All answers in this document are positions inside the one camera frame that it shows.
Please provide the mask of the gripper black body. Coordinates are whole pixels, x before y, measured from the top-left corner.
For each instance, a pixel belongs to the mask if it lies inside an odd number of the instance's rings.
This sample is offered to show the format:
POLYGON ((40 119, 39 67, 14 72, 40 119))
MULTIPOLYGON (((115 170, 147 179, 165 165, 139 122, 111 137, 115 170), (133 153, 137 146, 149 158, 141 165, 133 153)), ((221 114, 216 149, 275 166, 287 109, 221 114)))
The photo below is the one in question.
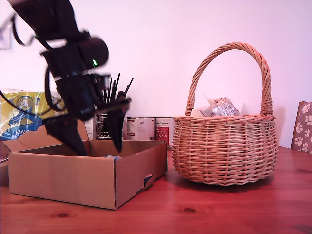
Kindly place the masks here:
POLYGON ((113 96, 110 74, 80 73, 65 78, 55 77, 54 80, 64 107, 59 108, 52 101, 49 70, 45 73, 44 82, 46 101, 54 111, 67 113, 47 119, 79 119, 86 122, 97 113, 106 114, 108 108, 117 101, 132 101, 129 97, 113 96))

